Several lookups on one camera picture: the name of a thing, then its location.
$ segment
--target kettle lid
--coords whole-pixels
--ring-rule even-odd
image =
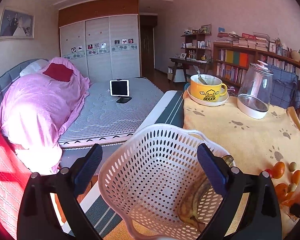
[[[272,76],[273,75],[273,72],[266,67],[268,65],[267,63],[264,63],[260,60],[258,60],[258,62],[260,64],[250,63],[250,66],[254,67],[261,74],[265,74],[267,76]]]

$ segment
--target white pillow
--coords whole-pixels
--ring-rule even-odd
[[[32,62],[28,66],[26,66],[21,72],[20,77],[28,75],[28,74],[35,74],[42,68],[44,68],[46,65],[48,65],[48,61],[44,59],[38,59],[35,62]]]

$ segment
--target silver bolt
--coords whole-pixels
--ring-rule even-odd
[[[263,172],[262,172],[262,175],[263,175],[264,177],[266,177],[266,178],[269,177],[269,173],[268,173],[267,171],[263,171]]]
[[[31,178],[32,178],[32,179],[36,178],[36,177],[38,176],[38,174],[39,174],[39,173],[37,173],[37,172],[31,173]]]
[[[68,171],[69,171],[69,168],[67,168],[67,167],[64,167],[60,170],[61,174],[67,174]]]
[[[237,167],[232,167],[231,168],[232,173],[238,174],[240,170]]]

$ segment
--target plate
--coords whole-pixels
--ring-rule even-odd
[[[220,96],[219,99],[216,102],[209,102],[209,101],[200,100],[200,99],[195,98],[194,96],[192,96],[190,94],[190,86],[187,88],[187,92],[188,92],[190,98],[194,102],[196,102],[196,103],[198,103],[200,105],[203,105],[203,106],[220,106],[220,105],[224,104],[228,100],[228,98],[229,98],[229,94],[227,92],[224,96]]]

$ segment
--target glass kettle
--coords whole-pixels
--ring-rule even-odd
[[[250,63],[238,92],[237,106],[246,115],[262,119],[270,105],[273,72],[266,67],[268,64],[258,62]]]

